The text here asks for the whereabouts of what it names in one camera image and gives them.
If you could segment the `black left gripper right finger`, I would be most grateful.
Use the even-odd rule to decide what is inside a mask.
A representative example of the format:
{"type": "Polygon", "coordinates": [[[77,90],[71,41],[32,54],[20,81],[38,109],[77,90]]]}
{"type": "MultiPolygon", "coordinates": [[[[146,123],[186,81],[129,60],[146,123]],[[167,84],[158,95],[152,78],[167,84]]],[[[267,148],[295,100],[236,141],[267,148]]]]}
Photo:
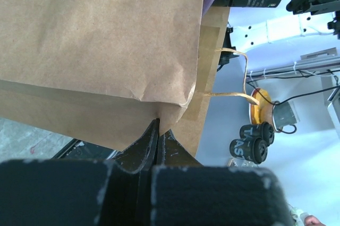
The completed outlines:
{"type": "Polygon", "coordinates": [[[293,225],[277,177],[266,168],[176,165],[172,132],[158,140],[150,225],[293,225]]]}

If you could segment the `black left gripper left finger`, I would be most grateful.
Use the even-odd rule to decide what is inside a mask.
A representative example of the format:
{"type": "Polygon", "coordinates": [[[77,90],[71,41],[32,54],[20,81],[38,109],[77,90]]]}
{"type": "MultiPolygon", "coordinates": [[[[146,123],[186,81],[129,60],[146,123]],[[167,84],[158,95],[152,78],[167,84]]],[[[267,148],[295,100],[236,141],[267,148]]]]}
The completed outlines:
{"type": "Polygon", "coordinates": [[[151,225],[159,120],[114,159],[1,163],[1,225],[151,225]]]}

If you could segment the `brown paper bag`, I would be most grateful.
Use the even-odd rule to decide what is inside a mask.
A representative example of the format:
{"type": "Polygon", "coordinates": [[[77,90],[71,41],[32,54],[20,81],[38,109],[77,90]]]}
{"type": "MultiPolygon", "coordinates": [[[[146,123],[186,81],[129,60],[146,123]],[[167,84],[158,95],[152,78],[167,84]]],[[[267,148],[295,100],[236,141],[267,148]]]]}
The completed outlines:
{"type": "Polygon", "coordinates": [[[1,0],[1,117],[123,150],[153,119],[196,154],[229,9],[1,0]]]}

